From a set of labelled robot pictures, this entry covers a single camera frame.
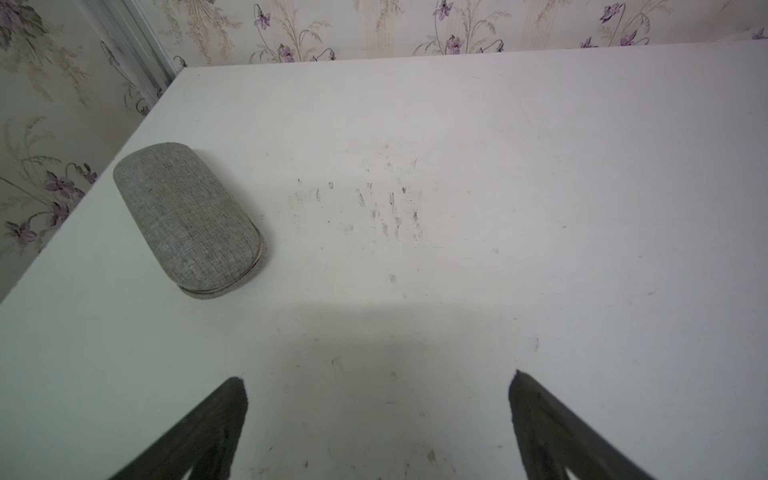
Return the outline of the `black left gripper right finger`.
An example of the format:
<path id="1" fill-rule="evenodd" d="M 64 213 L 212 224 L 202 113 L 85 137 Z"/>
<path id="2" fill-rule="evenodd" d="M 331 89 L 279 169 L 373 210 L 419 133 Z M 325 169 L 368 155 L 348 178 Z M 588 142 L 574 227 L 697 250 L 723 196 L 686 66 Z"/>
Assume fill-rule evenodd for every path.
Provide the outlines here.
<path id="1" fill-rule="evenodd" d="M 531 375 L 515 372 L 508 401 L 529 479 L 652 479 Z"/>

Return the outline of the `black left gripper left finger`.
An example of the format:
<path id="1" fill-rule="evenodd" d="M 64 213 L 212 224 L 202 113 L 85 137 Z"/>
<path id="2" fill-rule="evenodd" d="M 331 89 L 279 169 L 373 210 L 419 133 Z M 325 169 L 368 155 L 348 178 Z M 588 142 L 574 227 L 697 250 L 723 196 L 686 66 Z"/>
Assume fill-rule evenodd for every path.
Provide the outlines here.
<path id="1" fill-rule="evenodd" d="M 228 479 L 247 411 L 244 381 L 231 377 L 113 477 Z"/>

